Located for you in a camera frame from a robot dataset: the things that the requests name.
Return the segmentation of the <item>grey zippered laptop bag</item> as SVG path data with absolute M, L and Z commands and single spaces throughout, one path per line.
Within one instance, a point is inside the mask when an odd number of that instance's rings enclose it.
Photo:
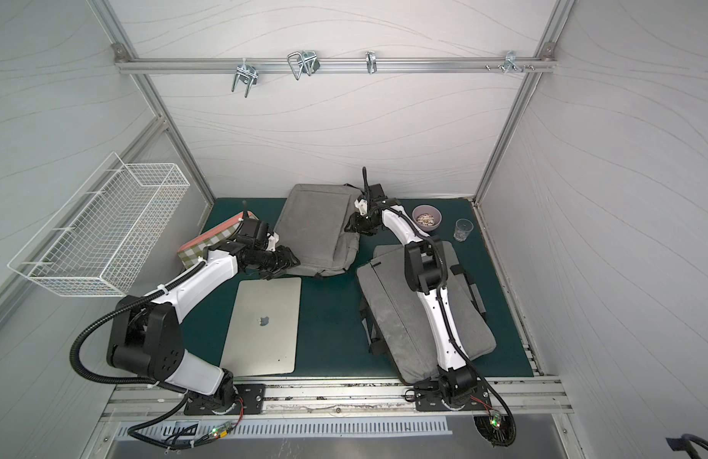
M 359 233 L 346 226 L 361 191 L 347 185 L 295 185 L 275 226 L 279 243 L 300 264 L 286 271 L 297 277 L 334 277 L 346 273 L 355 261 Z

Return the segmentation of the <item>silver apple laptop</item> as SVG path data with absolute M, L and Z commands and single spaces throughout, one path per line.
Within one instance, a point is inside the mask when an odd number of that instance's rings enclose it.
M 242 281 L 220 366 L 237 378 L 292 373 L 301 290 L 299 277 Z

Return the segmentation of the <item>grey laptop sleeve bag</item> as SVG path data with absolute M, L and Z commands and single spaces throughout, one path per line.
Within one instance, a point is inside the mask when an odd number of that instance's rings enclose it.
M 357 279 L 401 382 L 436 377 L 436 340 L 423 304 L 407 285 L 404 248 L 377 246 L 371 261 L 357 269 Z M 481 300 L 464 275 L 449 276 L 448 300 L 466 354 L 474 360 L 492 353 L 497 341 L 482 317 Z

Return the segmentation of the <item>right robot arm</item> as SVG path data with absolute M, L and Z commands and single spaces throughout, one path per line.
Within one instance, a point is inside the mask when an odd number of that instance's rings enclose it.
M 386 196 L 381 185 L 365 184 L 344 230 L 374 235 L 382 227 L 390 230 L 404 247 L 405 279 L 425 308 L 436 343 L 439 392 L 445 403 L 455 403 L 469 395 L 480 375 L 455 329 L 442 244 L 419 229 L 400 202 Z

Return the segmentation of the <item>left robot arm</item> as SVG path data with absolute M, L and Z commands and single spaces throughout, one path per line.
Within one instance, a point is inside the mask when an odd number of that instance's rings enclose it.
M 238 273 L 250 268 L 271 279 L 298 265 L 294 252 L 279 245 L 279 236 L 266 223 L 242 218 L 231 237 L 206 248 L 191 269 L 160 286 L 159 298 L 112 319 L 107 363 L 153 384 L 177 386 L 213 409 L 228 409 L 237 399 L 233 373 L 189 352 L 181 324 Z

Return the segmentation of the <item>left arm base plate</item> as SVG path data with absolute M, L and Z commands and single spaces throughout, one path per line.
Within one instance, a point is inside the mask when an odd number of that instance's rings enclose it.
M 241 412 L 257 415 L 262 412 L 265 388 L 264 384 L 234 384 L 232 397 L 223 402 L 212 396 L 193 393 L 183 413 L 187 416 L 239 415 Z

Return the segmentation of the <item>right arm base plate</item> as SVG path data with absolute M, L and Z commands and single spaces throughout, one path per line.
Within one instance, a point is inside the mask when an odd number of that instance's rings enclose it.
M 414 404 L 415 410 L 418 412 L 472 411 L 489 413 L 493 410 L 490 394 L 484 381 L 479 381 L 475 388 L 451 404 L 444 401 L 435 381 L 419 382 L 415 386 L 407 388 L 403 399 Z

